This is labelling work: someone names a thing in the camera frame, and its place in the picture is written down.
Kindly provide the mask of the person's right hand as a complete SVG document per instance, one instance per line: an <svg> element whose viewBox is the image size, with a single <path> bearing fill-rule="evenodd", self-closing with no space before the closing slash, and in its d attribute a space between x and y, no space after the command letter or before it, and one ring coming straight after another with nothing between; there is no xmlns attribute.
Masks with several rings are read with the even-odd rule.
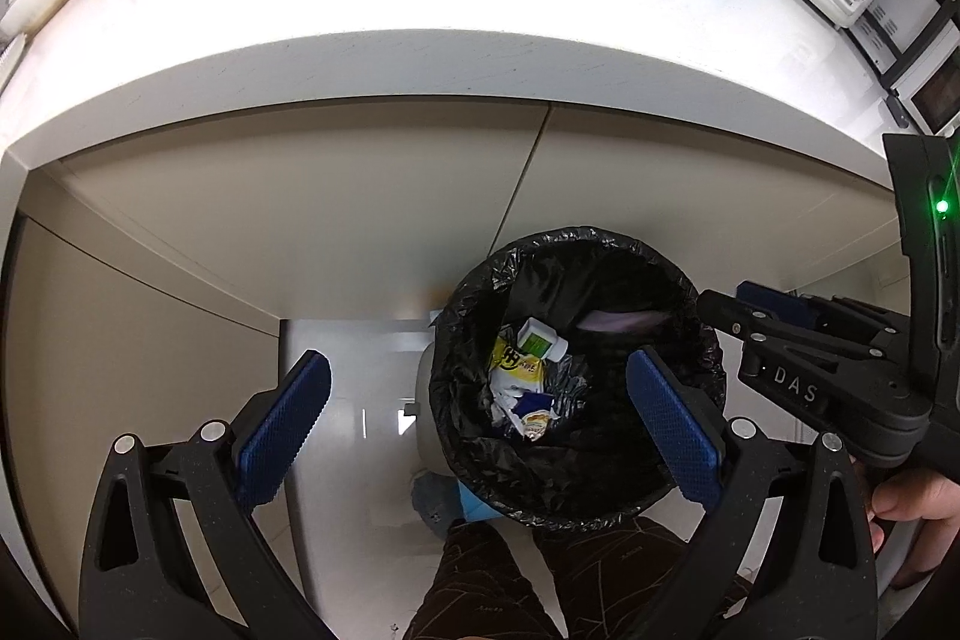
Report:
<svg viewBox="0 0 960 640"><path fill-rule="evenodd" d="M958 531L958 486L935 471L914 470L875 487L867 510L874 551L885 537L876 518L924 521L926 528L914 553L921 569L932 569L946 555Z"/></svg>

